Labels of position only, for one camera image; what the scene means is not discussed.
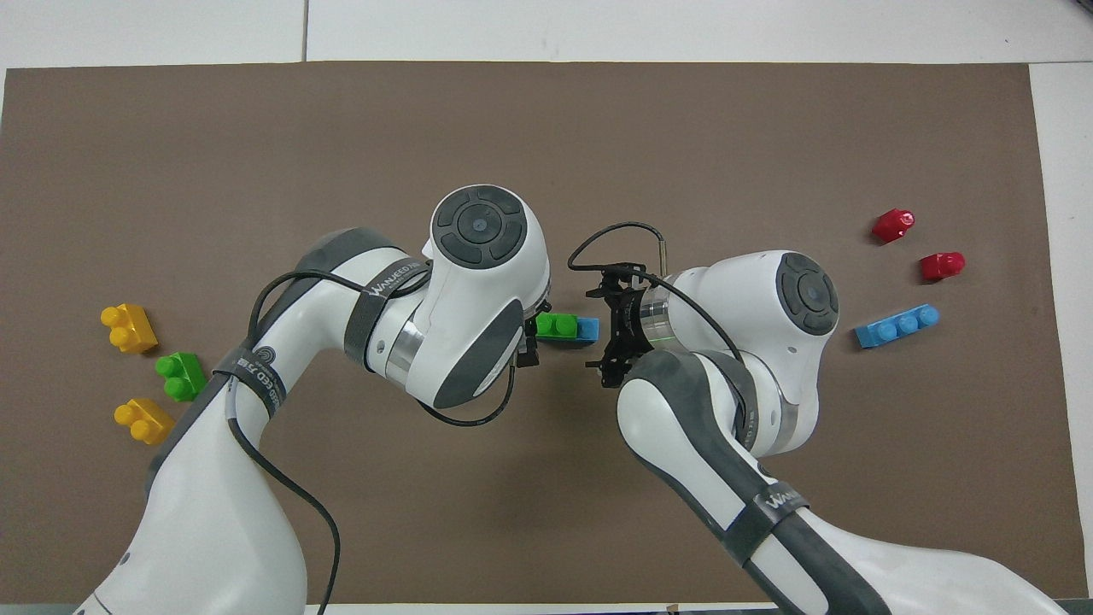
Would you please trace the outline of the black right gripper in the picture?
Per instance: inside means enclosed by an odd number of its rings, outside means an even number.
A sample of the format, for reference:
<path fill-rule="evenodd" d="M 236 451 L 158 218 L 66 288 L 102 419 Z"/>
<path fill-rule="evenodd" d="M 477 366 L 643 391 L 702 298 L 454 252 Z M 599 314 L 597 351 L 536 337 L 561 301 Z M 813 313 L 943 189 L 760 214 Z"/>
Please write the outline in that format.
<path fill-rule="evenodd" d="M 646 268 L 636 262 L 614 262 L 608 268 L 609 272 L 602 273 L 597 287 L 587 291 L 586 297 L 606 300 L 611 311 L 610 335 L 604 355 L 598 360 L 587 360 L 586 367 L 599 374 L 602 388 L 621 388 L 634 362 L 651 350 L 640 327 L 640 301 L 646 288 L 635 275 Z M 551 311 L 552 304 L 542 301 L 536 307 L 534 317 Z M 532 367 L 540 362 L 536 332 L 526 330 L 517 343 L 515 366 Z"/>

